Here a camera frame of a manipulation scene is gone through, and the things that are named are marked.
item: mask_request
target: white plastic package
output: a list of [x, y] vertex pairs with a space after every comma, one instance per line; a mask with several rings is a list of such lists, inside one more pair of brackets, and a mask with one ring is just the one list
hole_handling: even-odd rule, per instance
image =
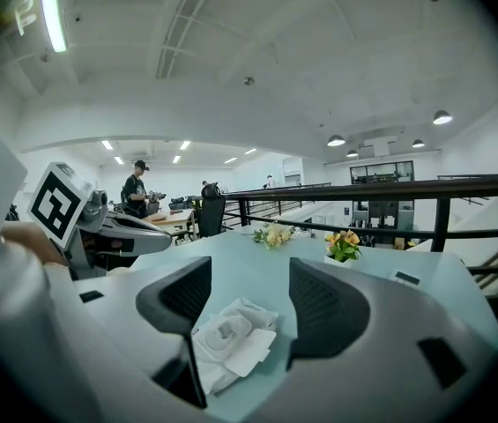
[[239, 298], [194, 331], [197, 373], [206, 395], [247, 376], [266, 359], [277, 320], [278, 313]]

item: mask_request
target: flower bouquet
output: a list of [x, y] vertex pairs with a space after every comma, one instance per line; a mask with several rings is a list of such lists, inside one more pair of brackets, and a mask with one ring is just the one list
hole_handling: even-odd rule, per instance
[[358, 247], [360, 238], [352, 230], [348, 232], [341, 230], [340, 234], [327, 235], [325, 240], [329, 242], [328, 257], [337, 262], [343, 263], [348, 259], [358, 260], [358, 255], [361, 254]]
[[282, 226], [281, 224], [264, 224], [263, 229], [255, 230], [253, 240], [257, 243], [264, 243], [267, 249], [279, 248], [282, 243], [288, 241], [294, 233], [293, 227]]

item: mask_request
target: white marker cube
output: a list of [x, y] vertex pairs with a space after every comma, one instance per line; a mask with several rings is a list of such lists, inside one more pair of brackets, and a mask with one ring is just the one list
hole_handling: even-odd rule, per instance
[[92, 191], [92, 184], [66, 163], [51, 163], [39, 180], [28, 213], [64, 249]]

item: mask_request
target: white vase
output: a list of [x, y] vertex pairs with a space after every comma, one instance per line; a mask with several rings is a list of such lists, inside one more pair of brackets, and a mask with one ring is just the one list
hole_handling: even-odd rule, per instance
[[344, 262], [337, 262], [334, 258], [331, 258], [329, 256], [323, 257], [323, 262], [328, 263], [328, 264], [334, 264], [336, 266], [340, 266], [342, 268], [353, 268], [353, 263], [355, 262], [351, 258], [347, 258]]

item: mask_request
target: table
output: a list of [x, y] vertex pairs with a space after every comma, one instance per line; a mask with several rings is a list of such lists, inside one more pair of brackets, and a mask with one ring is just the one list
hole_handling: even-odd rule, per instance
[[168, 215], [166, 219], [162, 220], [156, 220], [156, 221], [151, 221], [148, 219], [149, 217], [147, 216], [145, 220], [154, 226], [159, 226], [162, 230], [166, 230], [169, 232], [171, 235], [174, 235], [173, 232], [177, 232], [175, 230], [175, 226], [181, 226], [182, 229], [179, 231], [179, 233], [183, 233], [188, 230], [188, 223], [192, 223], [192, 238], [194, 240], [197, 240], [197, 232], [196, 232], [196, 218], [195, 218], [195, 212], [194, 209], [185, 209], [182, 210], [180, 213], [174, 213], [171, 215]]
[[[153, 266], [184, 260], [187, 257], [212, 257], [212, 294], [197, 325], [206, 323], [238, 297], [280, 314], [278, 336], [271, 353], [246, 379], [223, 390], [218, 397], [207, 397], [210, 414], [238, 421], [262, 403], [281, 384], [286, 375], [286, 360], [292, 339], [297, 337], [294, 306], [288, 295], [290, 257], [323, 261], [325, 242], [293, 239], [280, 249], [267, 251], [251, 240], [252, 233], [227, 232], [204, 238], [175, 249], [139, 257], [131, 269], [139, 271]], [[364, 256], [353, 269], [381, 278], [389, 278], [396, 268], [422, 276], [420, 289], [475, 329], [498, 349], [498, 325], [468, 270], [451, 253], [408, 252], [362, 248]]]

